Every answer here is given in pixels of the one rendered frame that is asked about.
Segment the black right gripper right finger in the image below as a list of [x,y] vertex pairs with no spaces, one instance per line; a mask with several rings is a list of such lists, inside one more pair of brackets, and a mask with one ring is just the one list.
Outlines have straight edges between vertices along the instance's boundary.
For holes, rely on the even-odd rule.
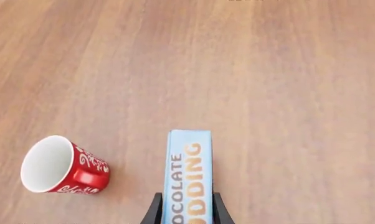
[[221,194],[219,192],[213,193],[213,219],[214,224],[235,224],[232,217],[230,216]]

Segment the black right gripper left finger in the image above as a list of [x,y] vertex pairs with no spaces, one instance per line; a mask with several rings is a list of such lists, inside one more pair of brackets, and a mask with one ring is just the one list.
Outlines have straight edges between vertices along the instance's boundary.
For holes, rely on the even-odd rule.
[[162,193],[155,193],[152,203],[140,224],[161,224],[163,209]]

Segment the blue chocolate pudding box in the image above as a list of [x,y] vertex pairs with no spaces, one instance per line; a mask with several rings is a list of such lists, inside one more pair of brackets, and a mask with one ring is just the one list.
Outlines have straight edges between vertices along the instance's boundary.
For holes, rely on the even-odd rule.
[[213,224],[212,136],[207,130],[168,134],[162,224]]

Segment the red patterned mug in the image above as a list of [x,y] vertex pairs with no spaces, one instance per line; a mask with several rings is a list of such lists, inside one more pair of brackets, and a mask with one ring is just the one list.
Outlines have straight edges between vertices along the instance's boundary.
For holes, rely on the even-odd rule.
[[63,136],[48,136],[30,148],[20,175],[30,192],[90,195],[107,187],[110,166]]

